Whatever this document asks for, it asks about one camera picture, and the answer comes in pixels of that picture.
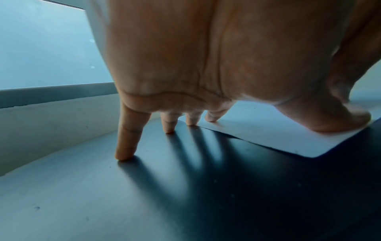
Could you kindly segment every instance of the human hand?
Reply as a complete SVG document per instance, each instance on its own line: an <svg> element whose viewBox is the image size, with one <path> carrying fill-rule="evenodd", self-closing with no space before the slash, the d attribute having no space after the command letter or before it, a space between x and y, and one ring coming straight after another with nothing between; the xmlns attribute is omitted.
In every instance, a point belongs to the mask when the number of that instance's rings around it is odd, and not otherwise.
<svg viewBox="0 0 381 241"><path fill-rule="evenodd" d="M341 47L327 79L332 94L343 103L370 67L381 59L381 1L357 0Z"/></svg>
<svg viewBox="0 0 381 241"><path fill-rule="evenodd" d="M313 131L359 128L326 85L352 5L347 0L102 0L87 9L121 98L115 157L133 156L151 113L218 120L237 100L262 101Z"/></svg>

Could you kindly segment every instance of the black tabletop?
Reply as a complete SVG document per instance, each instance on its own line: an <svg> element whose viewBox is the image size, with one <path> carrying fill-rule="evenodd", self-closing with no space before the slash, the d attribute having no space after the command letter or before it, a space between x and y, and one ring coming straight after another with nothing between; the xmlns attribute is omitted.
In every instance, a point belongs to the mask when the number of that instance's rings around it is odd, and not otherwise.
<svg viewBox="0 0 381 241"><path fill-rule="evenodd" d="M159 119L146 127L134 160L114 161L115 141L115 133L100 137L1 178L7 208L0 212L12 221L0 220L0 233L12 240L380 240L380 122L314 159L183 122L165 135Z"/></svg>

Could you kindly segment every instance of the paper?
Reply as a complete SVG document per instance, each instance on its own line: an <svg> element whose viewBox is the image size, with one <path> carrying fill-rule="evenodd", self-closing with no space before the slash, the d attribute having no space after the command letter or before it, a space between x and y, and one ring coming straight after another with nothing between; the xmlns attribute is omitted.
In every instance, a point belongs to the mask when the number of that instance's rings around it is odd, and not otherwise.
<svg viewBox="0 0 381 241"><path fill-rule="evenodd" d="M381 117L381 91L374 88L353 91L351 103L369 110L372 121ZM330 134L312 132L271 105L247 101L238 101L216 123L205 121L205 114L198 123L200 127L305 157L320 156L362 130Z"/></svg>

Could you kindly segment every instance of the desk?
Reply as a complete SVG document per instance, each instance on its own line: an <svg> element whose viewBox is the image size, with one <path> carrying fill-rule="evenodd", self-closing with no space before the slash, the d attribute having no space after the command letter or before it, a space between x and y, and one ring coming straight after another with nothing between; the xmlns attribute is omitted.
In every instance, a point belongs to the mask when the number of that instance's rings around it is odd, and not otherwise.
<svg viewBox="0 0 381 241"><path fill-rule="evenodd" d="M1 177L1 240L346 240L381 208L381 122L316 159L182 122L165 135L160 119L133 161L115 145L112 133Z"/></svg>

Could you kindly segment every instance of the white wall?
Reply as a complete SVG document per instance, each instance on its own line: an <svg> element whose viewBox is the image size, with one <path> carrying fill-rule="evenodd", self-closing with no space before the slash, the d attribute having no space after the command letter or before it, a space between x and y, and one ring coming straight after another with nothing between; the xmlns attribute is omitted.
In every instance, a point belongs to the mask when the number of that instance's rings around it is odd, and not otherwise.
<svg viewBox="0 0 381 241"><path fill-rule="evenodd" d="M117 94L0 109L0 175L116 131L118 120Z"/></svg>

